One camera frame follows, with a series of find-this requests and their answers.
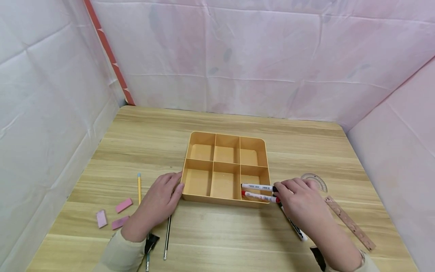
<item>person's right hand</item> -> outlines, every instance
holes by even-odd
[[[362,256],[352,240],[335,223],[328,205],[320,196],[317,183],[294,178],[276,182],[276,196],[285,215],[317,245],[334,270],[354,271],[362,264]]]
[[[274,186],[287,217],[309,237],[322,233],[327,226],[336,225],[315,181],[294,178],[276,182]]]

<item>white fabric backdrop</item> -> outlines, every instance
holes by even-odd
[[[92,0],[136,105],[336,121],[435,55],[432,0]]]
[[[124,98],[82,1],[0,0],[0,37],[0,271],[25,271]]]
[[[348,137],[421,272],[435,259],[435,60]]]

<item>person's left hand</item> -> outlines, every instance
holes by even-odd
[[[157,178],[151,185],[141,204],[121,229],[124,239],[130,242],[142,242],[151,229],[175,211],[183,183],[179,183],[182,172],[167,173]]]

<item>finger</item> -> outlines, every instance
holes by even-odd
[[[276,196],[279,199],[282,199],[281,194],[279,192],[274,192],[273,195]]]
[[[276,189],[278,190],[278,192],[275,192],[275,194],[279,194],[282,197],[291,197],[292,193],[288,190],[288,188],[286,186],[284,186],[284,184],[282,184],[282,182],[275,182],[274,186],[276,187]]]
[[[299,186],[301,186],[302,188],[304,188],[304,189],[308,189],[308,185],[303,181],[303,180],[301,180],[300,178],[294,178],[293,179]]]
[[[156,183],[164,185],[171,179],[173,175],[175,175],[175,173],[166,173],[164,175],[161,175],[157,178]]]
[[[167,185],[171,188],[171,190],[174,189],[174,187],[178,184],[178,182],[180,181],[181,175],[183,174],[183,172],[178,172],[175,175],[173,175],[171,177],[171,179],[167,182]]]
[[[299,184],[297,184],[293,179],[288,179],[285,181],[281,181],[281,183],[287,187],[290,191],[292,191],[294,194],[296,194],[298,191],[301,191],[301,187]]]
[[[314,181],[312,179],[304,179],[303,181],[307,184],[307,186],[311,190],[317,191],[319,189],[319,184],[316,181]]]
[[[174,193],[171,196],[171,200],[169,201],[169,206],[173,207],[174,209],[181,198],[181,194],[183,193],[183,188],[184,188],[184,183],[180,183],[179,185],[177,185],[177,187],[174,190]]]

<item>beige sleeve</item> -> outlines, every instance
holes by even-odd
[[[145,242],[127,241],[117,231],[93,272],[136,272],[144,258]]]
[[[373,260],[370,258],[369,255],[367,255],[363,251],[361,251],[361,255],[362,255],[362,265],[354,272],[379,272],[378,267],[375,265],[375,263],[373,262]],[[329,267],[328,264],[326,264],[325,272],[339,272],[339,271],[332,269],[331,267]]]

